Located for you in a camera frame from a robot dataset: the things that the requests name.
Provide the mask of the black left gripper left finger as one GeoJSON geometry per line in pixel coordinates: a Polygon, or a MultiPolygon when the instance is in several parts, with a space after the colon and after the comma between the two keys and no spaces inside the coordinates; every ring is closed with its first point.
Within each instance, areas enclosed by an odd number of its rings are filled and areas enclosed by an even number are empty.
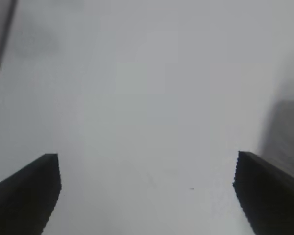
{"type": "Polygon", "coordinates": [[[45,154],[0,182],[0,235],[40,235],[57,204],[57,154],[45,154]]]}

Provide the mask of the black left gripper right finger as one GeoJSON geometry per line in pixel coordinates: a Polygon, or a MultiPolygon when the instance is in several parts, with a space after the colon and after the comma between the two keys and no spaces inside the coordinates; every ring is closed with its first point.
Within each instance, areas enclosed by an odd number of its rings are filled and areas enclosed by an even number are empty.
{"type": "Polygon", "coordinates": [[[294,235],[294,177],[240,151],[233,188],[256,235],[294,235]]]}

